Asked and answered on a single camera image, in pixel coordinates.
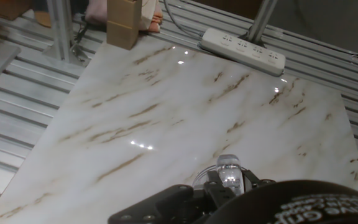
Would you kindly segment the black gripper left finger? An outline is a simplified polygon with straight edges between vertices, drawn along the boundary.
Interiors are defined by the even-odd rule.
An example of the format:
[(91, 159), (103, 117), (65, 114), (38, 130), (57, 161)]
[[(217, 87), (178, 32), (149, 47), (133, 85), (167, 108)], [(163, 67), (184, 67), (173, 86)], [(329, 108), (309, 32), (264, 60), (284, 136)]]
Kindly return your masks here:
[(197, 187), (173, 185), (108, 218), (108, 224), (198, 224), (236, 195), (223, 186), (217, 172), (208, 172), (207, 180)]

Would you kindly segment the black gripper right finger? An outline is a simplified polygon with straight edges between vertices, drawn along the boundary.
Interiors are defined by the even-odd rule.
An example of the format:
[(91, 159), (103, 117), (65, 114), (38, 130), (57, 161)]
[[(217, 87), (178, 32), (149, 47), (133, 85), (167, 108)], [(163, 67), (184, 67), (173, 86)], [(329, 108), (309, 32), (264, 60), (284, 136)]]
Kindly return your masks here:
[(271, 179), (259, 179), (251, 170), (243, 170), (242, 175), (245, 190), (253, 190), (261, 186), (275, 183), (275, 181)]

